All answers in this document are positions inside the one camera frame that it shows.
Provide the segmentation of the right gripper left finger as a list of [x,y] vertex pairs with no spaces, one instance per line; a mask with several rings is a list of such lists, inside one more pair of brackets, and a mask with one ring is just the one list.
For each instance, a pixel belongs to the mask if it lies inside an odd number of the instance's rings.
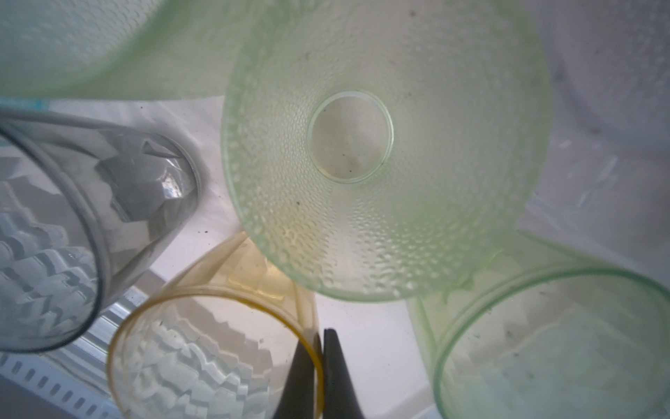
[[315,367],[299,341],[273,419],[314,419],[315,400]]

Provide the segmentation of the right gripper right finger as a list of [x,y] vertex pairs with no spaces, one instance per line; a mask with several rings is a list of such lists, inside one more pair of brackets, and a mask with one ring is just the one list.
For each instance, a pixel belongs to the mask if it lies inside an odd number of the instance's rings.
[[324,419],[364,419],[337,332],[324,331]]

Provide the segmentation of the yellow glass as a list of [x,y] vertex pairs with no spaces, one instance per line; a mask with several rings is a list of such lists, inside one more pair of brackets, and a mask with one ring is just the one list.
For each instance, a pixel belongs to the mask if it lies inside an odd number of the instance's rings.
[[273,418],[299,341],[315,367],[319,418],[325,374],[314,294],[240,232],[123,321],[107,380],[127,418]]

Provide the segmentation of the bright green smooth tumbler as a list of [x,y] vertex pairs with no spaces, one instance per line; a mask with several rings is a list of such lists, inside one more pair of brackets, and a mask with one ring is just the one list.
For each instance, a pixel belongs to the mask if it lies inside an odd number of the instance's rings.
[[669,292],[518,232],[408,312],[445,418],[666,418]]

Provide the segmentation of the light green textured tumbler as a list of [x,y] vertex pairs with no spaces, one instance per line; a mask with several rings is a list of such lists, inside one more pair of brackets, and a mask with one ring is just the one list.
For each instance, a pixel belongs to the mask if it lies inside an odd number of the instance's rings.
[[400,300],[497,252],[550,128],[518,1],[274,1],[230,78],[223,167],[244,229],[292,280]]
[[182,100],[222,95],[265,1],[4,1],[1,93]]

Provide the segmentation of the dark grey glass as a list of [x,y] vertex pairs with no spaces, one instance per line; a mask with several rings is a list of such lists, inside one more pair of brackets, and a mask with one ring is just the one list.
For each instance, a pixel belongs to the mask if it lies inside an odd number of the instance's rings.
[[1,110],[1,349],[77,340],[195,213],[187,150],[112,122]]

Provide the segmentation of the frosted clear tumbler back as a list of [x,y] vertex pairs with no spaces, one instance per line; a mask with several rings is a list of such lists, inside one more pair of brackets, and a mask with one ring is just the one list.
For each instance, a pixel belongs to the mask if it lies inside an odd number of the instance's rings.
[[669,153],[669,3],[524,1],[565,116],[635,152]]

